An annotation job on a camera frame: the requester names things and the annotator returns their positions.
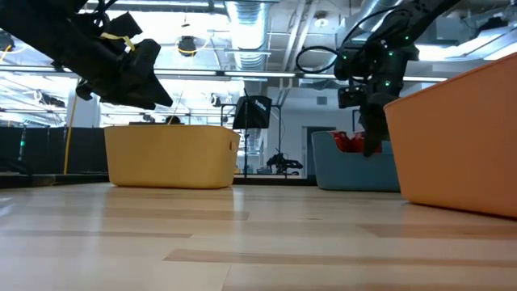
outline wooden floor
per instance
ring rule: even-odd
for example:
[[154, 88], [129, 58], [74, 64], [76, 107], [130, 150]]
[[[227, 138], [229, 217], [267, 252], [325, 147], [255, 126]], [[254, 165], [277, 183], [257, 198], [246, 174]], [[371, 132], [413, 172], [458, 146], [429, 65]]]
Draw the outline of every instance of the wooden floor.
[[517, 290], [517, 222], [316, 188], [0, 191], [1, 291]]

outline yellow basket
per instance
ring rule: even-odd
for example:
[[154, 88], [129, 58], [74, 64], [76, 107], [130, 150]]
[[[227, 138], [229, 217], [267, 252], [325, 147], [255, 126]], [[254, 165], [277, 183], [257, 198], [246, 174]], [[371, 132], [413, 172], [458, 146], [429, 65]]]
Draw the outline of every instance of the yellow basket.
[[110, 181], [117, 186], [225, 188], [233, 183], [239, 135], [206, 125], [105, 128]]

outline robotic arm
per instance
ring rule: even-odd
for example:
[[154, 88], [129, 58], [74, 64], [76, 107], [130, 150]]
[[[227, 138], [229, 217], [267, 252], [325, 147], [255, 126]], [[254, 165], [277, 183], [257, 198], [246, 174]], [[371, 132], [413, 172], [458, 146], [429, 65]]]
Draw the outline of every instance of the robotic arm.
[[390, 9], [392, 12], [364, 44], [343, 41], [334, 75], [339, 80], [348, 80], [349, 86], [338, 92], [339, 107], [360, 106], [365, 156], [370, 156], [381, 141], [389, 139], [383, 107], [399, 98], [407, 62], [418, 61], [414, 42], [438, 16], [459, 1], [404, 2]]
[[153, 70], [160, 45], [143, 40], [126, 53], [121, 38], [142, 30], [129, 13], [107, 17], [115, 1], [99, 0], [93, 13], [79, 14], [87, 0], [0, 0], [0, 27], [52, 58], [57, 70], [65, 66], [82, 77], [76, 92], [85, 100], [95, 93], [113, 104], [171, 106]]

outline plastic bin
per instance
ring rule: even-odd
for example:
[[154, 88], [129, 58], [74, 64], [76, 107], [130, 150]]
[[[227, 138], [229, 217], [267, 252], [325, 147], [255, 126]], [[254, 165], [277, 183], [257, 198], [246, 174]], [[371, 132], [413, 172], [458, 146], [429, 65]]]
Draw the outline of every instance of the plastic bin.
[[343, 153], [328, 132], [313, 133], [316, 181], [321, 189], [399, 192], [397, 169], [390, 152], [365, 158]]
[[105, 128], [110, 181], [117, 186], [225, 188], [233, 183], [239, 135], [219, 126]]
[[385, 106], [402, 195], [517, 217], [517, 53]]

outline door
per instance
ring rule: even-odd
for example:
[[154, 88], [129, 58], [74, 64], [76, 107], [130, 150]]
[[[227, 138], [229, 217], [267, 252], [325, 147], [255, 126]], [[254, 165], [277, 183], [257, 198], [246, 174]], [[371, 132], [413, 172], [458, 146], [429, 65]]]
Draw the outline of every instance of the door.
[[336, 130], [335, 127], [322, 127], [322, 126], [307, 126], [305, 128], [305, 144], [306, 148], [306, 156], [305, 156], [305, 174], [308, 179], [315, 178], [316, 175], [316, 167], [314, 166], [314, 154], [313, 154], [313, 133], [322, 132], [322, 131], [331, 131]]

